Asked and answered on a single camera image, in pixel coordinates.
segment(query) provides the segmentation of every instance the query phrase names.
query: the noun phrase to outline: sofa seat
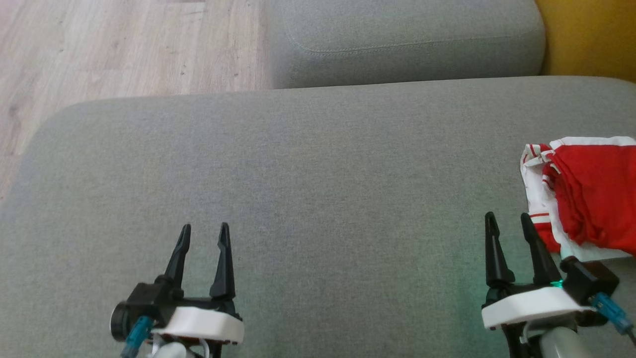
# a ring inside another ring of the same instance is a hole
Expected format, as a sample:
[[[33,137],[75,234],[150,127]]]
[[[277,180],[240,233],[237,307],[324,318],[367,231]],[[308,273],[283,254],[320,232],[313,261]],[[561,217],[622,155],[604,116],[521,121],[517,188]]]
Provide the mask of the sofa seat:
[[[245,342],[224,357],[507,357],[484,329],[484,214],[532,280],[526,143],[636,136],[636,85],[525,77],[113,99],[47,120],[0,210],[6,357],[116,357],[114,306],[165,270],[206,296],[230,225]],[[636,315],[636,264],[608,263]],[[598,357],[633,357],[610,326]]]

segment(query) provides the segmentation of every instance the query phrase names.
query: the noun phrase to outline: wooden floor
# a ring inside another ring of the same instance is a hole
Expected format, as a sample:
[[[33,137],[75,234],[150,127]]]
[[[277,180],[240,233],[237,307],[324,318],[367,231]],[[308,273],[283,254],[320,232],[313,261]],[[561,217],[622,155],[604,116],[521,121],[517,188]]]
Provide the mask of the wooden floor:
[[[0,206],[63,107],[268,88],[265,12],[264,0],[0,0]]]

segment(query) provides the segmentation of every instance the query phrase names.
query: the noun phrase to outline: green led light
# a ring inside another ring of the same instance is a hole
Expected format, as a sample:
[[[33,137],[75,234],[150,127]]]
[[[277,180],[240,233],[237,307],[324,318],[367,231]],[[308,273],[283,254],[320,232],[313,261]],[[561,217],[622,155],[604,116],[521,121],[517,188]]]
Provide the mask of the green led light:
[[[550,285],[562,289],[563,288],[563,280],[550,282]]]

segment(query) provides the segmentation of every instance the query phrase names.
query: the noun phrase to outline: yellow wall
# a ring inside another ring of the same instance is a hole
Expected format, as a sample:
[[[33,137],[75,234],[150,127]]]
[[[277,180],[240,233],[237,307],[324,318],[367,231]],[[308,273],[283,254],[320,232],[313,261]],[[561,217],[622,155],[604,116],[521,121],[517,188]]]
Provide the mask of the yellow wall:
[[[636,0],[536,0],[546,26],[545,75],[636,82]]]

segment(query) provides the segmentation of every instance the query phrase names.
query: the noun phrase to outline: white fabric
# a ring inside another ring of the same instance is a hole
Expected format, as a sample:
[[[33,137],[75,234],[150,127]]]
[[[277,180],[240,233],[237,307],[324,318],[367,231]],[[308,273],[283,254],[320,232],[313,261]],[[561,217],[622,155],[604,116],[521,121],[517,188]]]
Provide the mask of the white fabric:
[[[557,243],[561,245],[561,258],[576,256],[580,261],[594,261],[613,259],[617,257],[628,257],[628,253],[608,248],[599,248],[591,243],[578,245],[570,240],[563,230],[561,220],[558,216],[558,203],[554,190],[550,189],[547,181],[544,181],[543,167],[550,163],[547,154],[554,153],[562,145],[636,145],[636,141],[629,137],[612,138],[588,138],[588,137],[565,137],[560,140],[550,142],[550,148],[541,151],[539,145],[526,145],[521,156],[521,175],[525,184],[525,193],[528,198],[528,214],[532,217],[532,222],[538,224],[546,222],[545,216],[533,216],[536,214],[548,213],[552,226],[552,235]]]

